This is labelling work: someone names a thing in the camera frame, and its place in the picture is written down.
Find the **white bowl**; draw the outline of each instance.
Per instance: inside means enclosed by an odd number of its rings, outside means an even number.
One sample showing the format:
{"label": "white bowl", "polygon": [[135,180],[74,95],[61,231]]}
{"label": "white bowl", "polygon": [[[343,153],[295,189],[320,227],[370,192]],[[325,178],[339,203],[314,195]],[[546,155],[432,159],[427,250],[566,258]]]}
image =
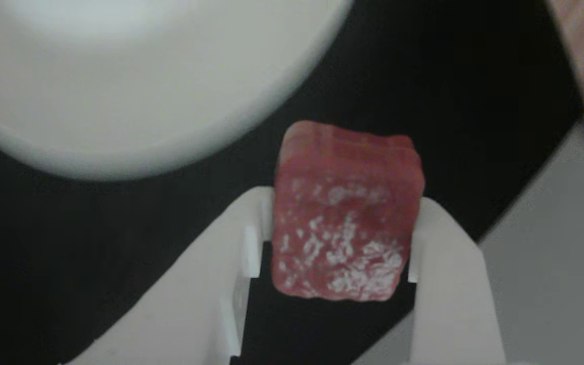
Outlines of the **white bowl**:
{"label": "white bowl", "polygon": [[0,0],[0,148],[133,178],[234,141],[299,85],[351,0]]}

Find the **black surface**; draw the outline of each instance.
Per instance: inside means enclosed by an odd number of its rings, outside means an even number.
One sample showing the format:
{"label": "black surface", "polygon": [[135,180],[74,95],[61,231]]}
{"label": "black surface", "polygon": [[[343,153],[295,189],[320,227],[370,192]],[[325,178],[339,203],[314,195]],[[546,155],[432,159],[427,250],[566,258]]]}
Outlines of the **black surface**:
{"label": "black surface", "polygon": [[[368,0],[285,105],[197,164],[94,183],[0,152],[0,363],[55,365],[102,335],[225,206],[272,184],[296,120],[410,135],[426,195],[479,238],[581,112],[543,2]],[[350,363],[412,304],[407,284],[386,303],[287,298],[265,270],[233,363]]]}

